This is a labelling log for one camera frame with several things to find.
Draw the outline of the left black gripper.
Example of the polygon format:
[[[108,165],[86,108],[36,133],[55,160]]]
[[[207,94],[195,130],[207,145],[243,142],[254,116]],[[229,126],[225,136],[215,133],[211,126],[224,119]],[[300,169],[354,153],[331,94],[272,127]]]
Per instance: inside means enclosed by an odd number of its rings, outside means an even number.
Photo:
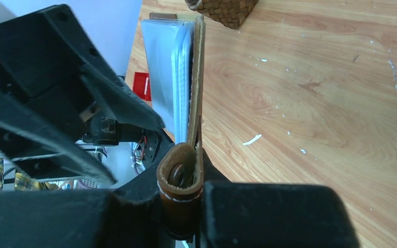
[[[99,112],[147,130],[165,124],[114,72],[66,4],[0,23],[0,151],[42,181],[108,168],[77,145]]]

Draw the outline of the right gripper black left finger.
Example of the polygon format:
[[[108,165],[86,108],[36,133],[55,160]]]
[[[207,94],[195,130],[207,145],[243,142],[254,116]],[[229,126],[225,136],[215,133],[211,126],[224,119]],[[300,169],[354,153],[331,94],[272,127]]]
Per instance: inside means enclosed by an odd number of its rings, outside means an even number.
[[[116,190],[1,191],[0,247],[157,247],[152,166]]]

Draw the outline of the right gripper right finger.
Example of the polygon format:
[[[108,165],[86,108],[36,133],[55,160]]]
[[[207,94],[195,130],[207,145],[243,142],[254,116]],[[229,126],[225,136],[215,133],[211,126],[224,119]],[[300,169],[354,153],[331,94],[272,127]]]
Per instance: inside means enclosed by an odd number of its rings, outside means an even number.
[[[204,159],[201,247],[359,247],[331,188],[230,182]]]

